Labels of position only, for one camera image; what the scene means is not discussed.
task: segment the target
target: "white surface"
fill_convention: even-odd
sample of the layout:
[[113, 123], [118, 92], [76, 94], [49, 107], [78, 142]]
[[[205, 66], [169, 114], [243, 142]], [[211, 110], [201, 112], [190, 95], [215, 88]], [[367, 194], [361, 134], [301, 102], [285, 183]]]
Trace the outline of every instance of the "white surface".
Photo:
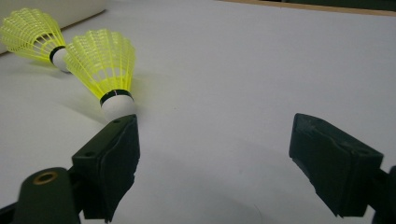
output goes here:
[[[396, 18], [218, 1], [110, 1], [64, 32], [132, 39], [141, 161], [113, 223], [370, 223], [336, 218], [288, 155], [295, 113], [396, 164]], [[0, 205], [106, 124], [71, 75], [0, 58]], [[102, 221], [83, 221], [102, 223]]]
[[[50, 14], [64, 28], [105, 10], [105, 6], [106, 0], [2, 0], [0, 20], [3, 22], [3, 18], [8, 17], [14, 10], [32, 7]], [[6, 46], [0, 42], [0, 53], [6, 51]]]
[[108, 98], [102, 104], [102, 111], [107, 121], [136, 114], [134, 100], [127, 95], [116, 95]]
[[66, 49], [58, 49], [58, 51], [56, 51], [53, 55], [52, 63], [61, 71], [68, 73], [69, 70], [66, 67], [66, 63], [64, 62], [64, 55], [66, 55], [66, 53]]

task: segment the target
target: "screw hole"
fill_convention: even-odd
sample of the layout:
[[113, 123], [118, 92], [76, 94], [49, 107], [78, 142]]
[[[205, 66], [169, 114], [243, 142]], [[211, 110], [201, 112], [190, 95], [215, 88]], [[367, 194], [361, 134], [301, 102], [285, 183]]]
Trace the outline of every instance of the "screw hole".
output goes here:
[[43, 185], [51, 182], [52, 180], [56, 179], [58, 177], [58, 174], [56, 172], [46, 172], [41, 175], [38, 175], [35, 177], [33, 183], [35, 185]]

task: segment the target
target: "shuttlecock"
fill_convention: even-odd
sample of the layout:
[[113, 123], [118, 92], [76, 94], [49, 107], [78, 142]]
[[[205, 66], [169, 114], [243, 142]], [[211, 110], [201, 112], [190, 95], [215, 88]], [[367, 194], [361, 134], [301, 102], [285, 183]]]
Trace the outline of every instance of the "shuttlecock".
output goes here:
[[99, 100], [108, 121], [135, 113], [130, 92], [134, 47], [121, 33], [107, 29], [78, 35], [67, 45], [64, 61]]
[[49, 14], [30, 8], [13, 11], [4, 18], [0, 34], [8, 51], [24, 58], [51, 62], [68, 72], [63, 60], [64, 37], [58, 22]]

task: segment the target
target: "black ring on shuttlecock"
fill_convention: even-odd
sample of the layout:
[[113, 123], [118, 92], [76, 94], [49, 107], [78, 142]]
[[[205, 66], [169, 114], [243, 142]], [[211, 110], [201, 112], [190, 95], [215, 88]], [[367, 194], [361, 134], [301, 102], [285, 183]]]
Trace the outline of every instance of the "black ring on shuttlecock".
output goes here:
[[52, 64], [53, 64], [52, 59], [53, 59], [53, 56], [55, 55], [55, 53], [58, 52], [58, 50], [64, 49], [64, 48], [66, 48], [66, 47], [65, 47], [65, 46], [58, 46], [58, 47], [56, 47], [55, 49], [53, 49], [53, 50], [50, 52], [50, 54], [49, 54], [49, 60], [50, 60], [50, 62], [51, 62]]
[[108, 93], [106, 93], [102, 98], [100, 99], [100, 105], [102, 105], [107, 99], [116, 96], [116, 95], [127, 95], [132, 98], [134, 101], [134, 97], [132, 97], [132, 94], [126, 90], [113, 90]]

